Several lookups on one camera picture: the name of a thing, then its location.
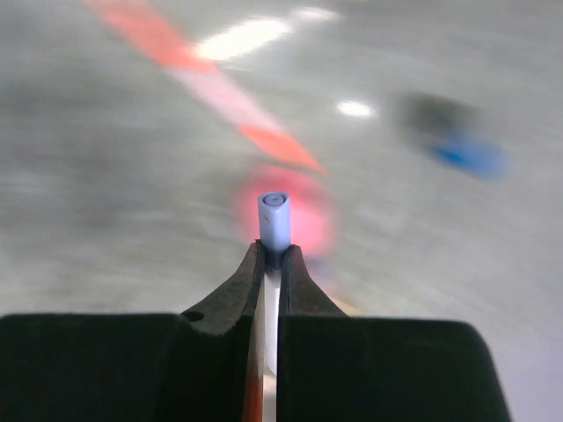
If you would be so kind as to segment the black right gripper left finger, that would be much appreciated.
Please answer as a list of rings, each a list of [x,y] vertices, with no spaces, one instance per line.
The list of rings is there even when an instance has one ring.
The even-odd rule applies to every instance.
[[[3,316],[2,420],[261,420],[265,255],[180,313]]]

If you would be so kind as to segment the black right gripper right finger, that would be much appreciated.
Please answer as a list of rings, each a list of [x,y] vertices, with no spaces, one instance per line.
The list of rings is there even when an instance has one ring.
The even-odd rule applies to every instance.
[[[508,421],[489,348],[470,324],[348,316],[291,247],[281,270],[280,421]]]

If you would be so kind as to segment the white pen lilac cap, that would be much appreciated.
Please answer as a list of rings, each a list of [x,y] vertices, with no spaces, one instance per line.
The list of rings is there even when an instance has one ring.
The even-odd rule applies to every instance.
[[[265,249],[265,362],[277,376],[278,314],[282,261],[290,247],[290,199],[283,192],[268,192],[258,198],[260,242]]]

